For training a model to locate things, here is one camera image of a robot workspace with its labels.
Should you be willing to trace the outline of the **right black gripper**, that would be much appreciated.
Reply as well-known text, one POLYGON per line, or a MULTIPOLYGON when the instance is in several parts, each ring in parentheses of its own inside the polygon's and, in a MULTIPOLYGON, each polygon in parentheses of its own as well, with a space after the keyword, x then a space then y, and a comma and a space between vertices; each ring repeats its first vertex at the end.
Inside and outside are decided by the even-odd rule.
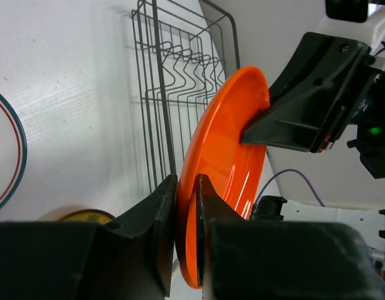
MULTIPOLYGON (((354 73, 368 54, 367 44, 307 32, 279 77, 269 88, 270 107, 244 128, 241 143, 315 153, 326 139, 354 73)), ((385 71, 376 76, 351 119, 356 148, 375 179, 385 179, 385 71)))

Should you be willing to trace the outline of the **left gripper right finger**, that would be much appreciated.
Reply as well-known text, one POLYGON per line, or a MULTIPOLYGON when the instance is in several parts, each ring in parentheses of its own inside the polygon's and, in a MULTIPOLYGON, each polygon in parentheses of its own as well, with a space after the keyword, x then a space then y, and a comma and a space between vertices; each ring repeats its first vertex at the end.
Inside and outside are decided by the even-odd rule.
POLYGON ((196 179, 197 276, 204 299, 385 299, 364 239, 335 222, 247 221, 196 179))

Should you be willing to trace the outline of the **orange plate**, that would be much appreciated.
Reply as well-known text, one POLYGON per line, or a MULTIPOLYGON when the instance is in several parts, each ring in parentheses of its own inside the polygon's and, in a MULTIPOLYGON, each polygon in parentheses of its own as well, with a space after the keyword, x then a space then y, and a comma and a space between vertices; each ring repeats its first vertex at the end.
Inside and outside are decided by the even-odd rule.
POLYGON ((209 177, 217 194, 247 219, 263 171, 266 147, 241 144, 250 120, 269 107, 266 78, 256 66, 237 70, 221 86, 201 116, 182 165, 176 198, 176 252, 181 274, 197 289, 196 195, 198 174, 209 177))

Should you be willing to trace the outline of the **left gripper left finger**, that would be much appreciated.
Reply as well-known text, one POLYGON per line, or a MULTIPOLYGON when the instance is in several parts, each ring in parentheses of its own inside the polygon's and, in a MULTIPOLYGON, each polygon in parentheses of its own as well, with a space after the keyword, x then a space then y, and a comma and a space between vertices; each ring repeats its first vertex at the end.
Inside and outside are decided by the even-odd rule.
POLYGON ((0 222, 0 299, 169 296, 177 185, 168 176, 106 224, 0 222))

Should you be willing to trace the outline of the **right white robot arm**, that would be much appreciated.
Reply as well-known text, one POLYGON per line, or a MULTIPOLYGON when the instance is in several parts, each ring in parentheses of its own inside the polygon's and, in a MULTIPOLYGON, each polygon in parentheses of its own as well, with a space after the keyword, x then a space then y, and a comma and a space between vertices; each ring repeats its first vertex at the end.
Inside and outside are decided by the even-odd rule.
MULTIPOLYGON (((244 42, 245 64, 256 64, 272 84, 281 74, 304 33, 314 31, 324 15, 324 1, 251 1, 245 20, 252 33, 244 42)), ((385 182, 374 179, 346 146, 356 137, 348 126, 333 148, 310 154, 270 148, 271 166, 278 172, 297 169, 313 184, 327 206, 385 208, 385 182)))

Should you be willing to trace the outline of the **white plate red characters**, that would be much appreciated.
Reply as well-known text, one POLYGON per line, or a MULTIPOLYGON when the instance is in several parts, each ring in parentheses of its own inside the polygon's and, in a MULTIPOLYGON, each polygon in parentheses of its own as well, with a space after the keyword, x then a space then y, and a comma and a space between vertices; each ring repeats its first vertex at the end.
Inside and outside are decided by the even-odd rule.
POLYGON ((28 144, 21 120, 0 94, 0 210, 19 187, 27 158, 28 144))

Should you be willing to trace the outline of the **yellow plate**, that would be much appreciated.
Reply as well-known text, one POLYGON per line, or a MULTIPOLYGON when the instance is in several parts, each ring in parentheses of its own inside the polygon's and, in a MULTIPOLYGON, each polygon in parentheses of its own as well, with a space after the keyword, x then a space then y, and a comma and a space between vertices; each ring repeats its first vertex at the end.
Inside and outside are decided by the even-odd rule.
POLYGON ((88 221, 106 224, 114 219, 115 217, 106 211, 99 209, 82 209, 66 214, 60 217, 58 221, 88 221))

